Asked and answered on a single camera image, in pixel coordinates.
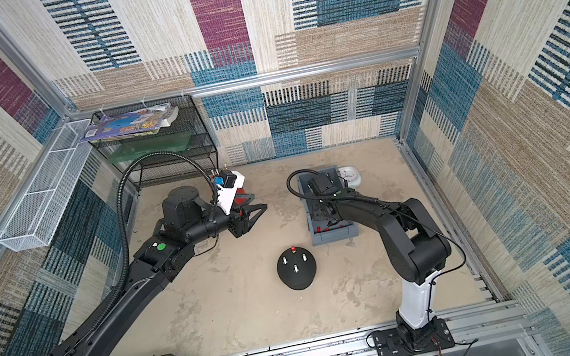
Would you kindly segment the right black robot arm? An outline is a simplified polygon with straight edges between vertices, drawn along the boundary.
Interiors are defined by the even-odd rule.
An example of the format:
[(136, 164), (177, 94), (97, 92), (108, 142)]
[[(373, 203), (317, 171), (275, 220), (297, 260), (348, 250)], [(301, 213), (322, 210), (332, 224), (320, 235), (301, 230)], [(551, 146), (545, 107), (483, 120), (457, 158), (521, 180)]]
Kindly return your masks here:
[(396, 316), (400, 338), (415, 343), (430, 335), (437, 318), (433, 311), (436, 284), (452, 251), (425, 206), (414, 198), (400, 203), (364, 196), (332, 172), (307, 170), (305, 178), (306, 195), (326, 220), (378, 232), (403, 282)]

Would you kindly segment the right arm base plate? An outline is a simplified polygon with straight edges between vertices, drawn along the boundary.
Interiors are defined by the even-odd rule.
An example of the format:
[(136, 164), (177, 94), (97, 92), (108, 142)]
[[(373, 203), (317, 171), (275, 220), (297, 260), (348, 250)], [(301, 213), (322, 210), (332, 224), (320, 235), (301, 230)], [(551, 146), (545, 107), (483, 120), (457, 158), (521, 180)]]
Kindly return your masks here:
[(437, 317), (421, 329), (409, 330), (400, 325), (394, 329), (374, 330), (367, 335), (365, 343), (375, 349), (378, 356), (414, 356), (457, 345), (447, 322)]

